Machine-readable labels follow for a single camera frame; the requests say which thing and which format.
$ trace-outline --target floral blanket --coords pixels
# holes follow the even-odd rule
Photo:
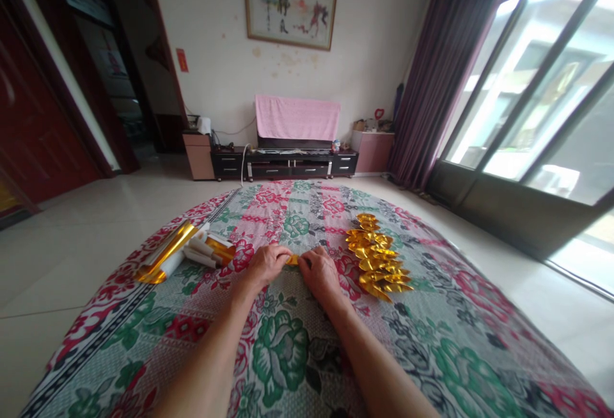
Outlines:
[[[415,291],[387,304],[358,285],[345,231],[374,213],[394,238]],[[165,234],[191,219],[237,246],[215,272],[189,261],[157,286],[132,275]],[[148,415],[215,319],[255,249],[271,241],[303,253],[325,245],[344,292],[377,338],[448,417],[610,416],[573,365],[437,231],[364,192],[323,182],[251,185],[215,197],[151,236],[66,334],[24,417]],[[261,292],[235,362],[231,417],[366,415],[333,327],[285,267]]]

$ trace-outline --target forearm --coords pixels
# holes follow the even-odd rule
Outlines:
[[[439,414],[344,298],[325,310],[356,375],[372,417],[437,417]]]
[[[262,287],[242,279],[177,375],[156,417],[225,417],[237,347],[252,303]]]

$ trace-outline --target pink towel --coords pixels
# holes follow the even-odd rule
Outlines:
[[[264,138],[335,140],[341,105],[320,100],[256,96],[258,135]]]

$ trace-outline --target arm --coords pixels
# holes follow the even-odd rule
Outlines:
[[[260,290],[281,272],[292,252],[272,244],[254,255],[243,278],[155,410],[161,417],[225,417],[239,339]]]
[[[307,287],[320,302],[347,352],[372,417],[438,417],[394,357],[375,338],[342,293],[335,263],[323,247],[299,259]]]

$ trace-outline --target purple curtain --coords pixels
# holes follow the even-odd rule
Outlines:
[[[395,123],[389,170],[424,190],[460,88],[494,18],[498,0],[430,0]]]

